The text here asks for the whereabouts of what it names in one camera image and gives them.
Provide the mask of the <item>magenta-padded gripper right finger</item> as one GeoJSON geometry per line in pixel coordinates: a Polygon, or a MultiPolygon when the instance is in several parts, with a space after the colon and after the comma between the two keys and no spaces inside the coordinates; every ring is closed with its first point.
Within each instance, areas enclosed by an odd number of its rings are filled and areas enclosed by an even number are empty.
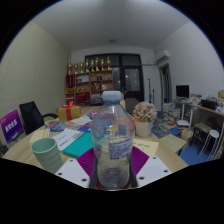
{"type": "Polygon", "coordinates": [[[171,173],[172,171],[158,156],[148,156],[137,147],[133,147],[130,158],[130,184],[132,188],[146,186],[171,173]]]}

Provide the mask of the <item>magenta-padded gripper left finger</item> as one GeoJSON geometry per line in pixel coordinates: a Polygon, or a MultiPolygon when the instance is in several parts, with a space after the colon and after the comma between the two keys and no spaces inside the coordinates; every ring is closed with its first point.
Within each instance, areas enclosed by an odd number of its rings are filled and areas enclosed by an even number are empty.
{"type": "Polygon", "coordinates": [[[97,185],[97,161],[93,149],[77,159],[68,159],[56,175],[83,188],[94,189],[97,185]]]}

